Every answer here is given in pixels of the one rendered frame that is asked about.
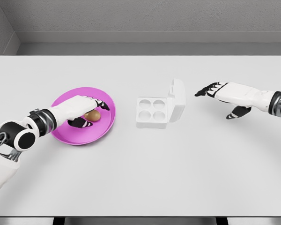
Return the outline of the brown egg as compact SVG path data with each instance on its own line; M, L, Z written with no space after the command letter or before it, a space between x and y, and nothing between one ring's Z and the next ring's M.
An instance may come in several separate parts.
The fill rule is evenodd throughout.
M91 122L97 122L101 119L101 114L98 110L92 110L84 114L84 118Z

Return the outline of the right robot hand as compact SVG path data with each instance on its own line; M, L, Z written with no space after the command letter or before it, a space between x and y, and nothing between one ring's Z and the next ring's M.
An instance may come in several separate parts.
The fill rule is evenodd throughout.
M234 82L214 82L199 90L195 96L209 96L236 107L227 115L227 120L245 116L251 111L251 95L254 88Z

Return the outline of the white egg box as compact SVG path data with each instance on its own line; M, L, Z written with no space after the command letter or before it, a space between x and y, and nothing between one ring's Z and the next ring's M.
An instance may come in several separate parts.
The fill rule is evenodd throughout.
M186 106L185 85L173 79L167 97L138 97L136 104L137 128L166 128L178 121Z

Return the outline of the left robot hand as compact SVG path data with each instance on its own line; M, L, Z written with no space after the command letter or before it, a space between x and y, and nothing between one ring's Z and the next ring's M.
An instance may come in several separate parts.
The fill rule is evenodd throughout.
M74 128L88 128L93 126L92 122L96 120L90 119L89 114L96 108L100 107L107 111L110 110L109 106L100 99L79 95L64 101L61 105L65 108L68 115L68 125Z

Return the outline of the pink round plate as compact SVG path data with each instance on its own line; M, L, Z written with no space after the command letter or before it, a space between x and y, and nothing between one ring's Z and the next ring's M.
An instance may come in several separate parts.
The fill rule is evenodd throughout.
M52 132L52 135L63 143L70 145L83 145L96 141L109 131L115 120L116 107L112 98L106 92L94 87L80 87L69 90L59 96L52 103L52 106L59 105L76 95L100 99L109 107L108 111L100 107L97 108L101 114L101 118L99 121L93 122L93 125L90 127L76 128L68 125L67 122L64 122L60 127L56 128Z

